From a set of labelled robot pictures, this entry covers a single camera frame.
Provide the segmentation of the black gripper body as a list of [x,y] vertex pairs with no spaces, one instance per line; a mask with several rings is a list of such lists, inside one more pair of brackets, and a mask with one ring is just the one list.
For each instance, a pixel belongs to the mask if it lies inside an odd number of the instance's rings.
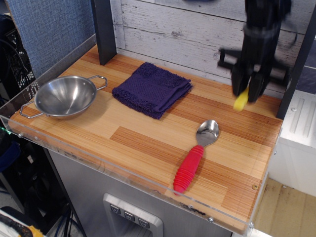
[[277,84],[286,84],[289,80],[290,68],[275,58],[280,24],[267,29],[244,25],[242,49],[221,48],[218,66],[230,70],[236,63],[249,64],[252,71],[259,71],[261,66],[272,68],[270,81]]

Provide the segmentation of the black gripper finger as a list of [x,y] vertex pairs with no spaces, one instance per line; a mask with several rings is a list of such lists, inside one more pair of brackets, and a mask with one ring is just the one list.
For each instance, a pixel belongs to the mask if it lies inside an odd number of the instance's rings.
[[272,68],[261,66],[259,71],[252,71],[249,83],[248,102],[255,103],[270,82]]
[[239,96],[245,91],[252,74],[252,66],[249,64],[236,63],[232,69],[233,94]]

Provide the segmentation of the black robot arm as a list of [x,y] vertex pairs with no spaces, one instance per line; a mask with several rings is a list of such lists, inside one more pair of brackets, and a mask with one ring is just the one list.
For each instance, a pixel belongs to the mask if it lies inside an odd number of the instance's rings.
[[221,48],[218,66],[231,71],[233,94],[245,94],[249,103],[255,103],[269,82],[289,82],[291,69],[275,58],[275,52],[291,1],[247,0],[245,12],[242,49]]

